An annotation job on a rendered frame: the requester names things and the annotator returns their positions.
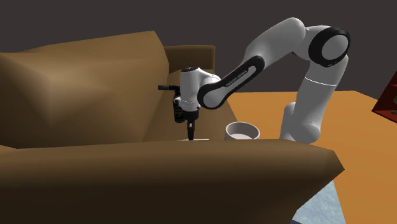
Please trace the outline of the black pump bottle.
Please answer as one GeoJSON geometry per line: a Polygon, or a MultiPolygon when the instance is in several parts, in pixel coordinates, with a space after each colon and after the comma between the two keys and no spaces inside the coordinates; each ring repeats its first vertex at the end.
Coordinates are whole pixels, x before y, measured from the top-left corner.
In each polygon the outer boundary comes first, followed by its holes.
{"type": "Polygon", "coordinates": [[[159,90],[169,90],[169,91],[173,91],[174,95],[173,95],[173,112],[174,112],[174,121],[176,123],[183,123],[185,121],[185,118],[183,116],[183,110],[180,107],[179,103],[180,103],[180,86],[177,85],[159,85],[158,86],[159,90]]]}

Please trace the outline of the white bowl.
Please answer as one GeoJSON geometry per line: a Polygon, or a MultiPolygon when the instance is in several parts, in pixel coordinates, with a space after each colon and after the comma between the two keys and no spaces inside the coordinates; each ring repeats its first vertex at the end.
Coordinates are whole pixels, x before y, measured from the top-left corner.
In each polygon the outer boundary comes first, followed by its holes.
{"type": "Polygon", "coordinates": [[[232,122],[225,127],[225,140],[228,139],[258,139],[260,130],[246,122],[232,122]]]}

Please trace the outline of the brown sofa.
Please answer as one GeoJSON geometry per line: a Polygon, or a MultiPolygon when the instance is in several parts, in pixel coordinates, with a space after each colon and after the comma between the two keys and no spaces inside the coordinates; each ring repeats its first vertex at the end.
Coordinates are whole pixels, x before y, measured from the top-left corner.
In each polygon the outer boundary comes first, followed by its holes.
{"type": "Polygon", "coordinates": [[[180,70],[211,45],[153,31],[0,53],[0,224],[290,224],[343,170],[334,151],[225,140],[228,104],[175,123],[180,70]]]}

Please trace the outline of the pale blue rug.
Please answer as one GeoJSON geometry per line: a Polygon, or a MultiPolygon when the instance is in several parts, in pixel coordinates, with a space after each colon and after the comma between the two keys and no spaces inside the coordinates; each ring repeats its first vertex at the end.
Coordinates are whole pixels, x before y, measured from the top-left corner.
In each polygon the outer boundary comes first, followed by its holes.
{"type": "Polygon", "coordinates": [[[290,224],[346,224],[334,182],[301,206],[290,224]]]}

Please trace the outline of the dark red cabinet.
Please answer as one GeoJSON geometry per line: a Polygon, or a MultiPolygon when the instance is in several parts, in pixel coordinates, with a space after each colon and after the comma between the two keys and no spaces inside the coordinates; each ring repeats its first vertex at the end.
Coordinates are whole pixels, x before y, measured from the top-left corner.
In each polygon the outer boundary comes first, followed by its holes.
{"type": "Polygon", "coordinates": [[[372,112],[397,123],[397,71],[385,87],[372,112]]]}

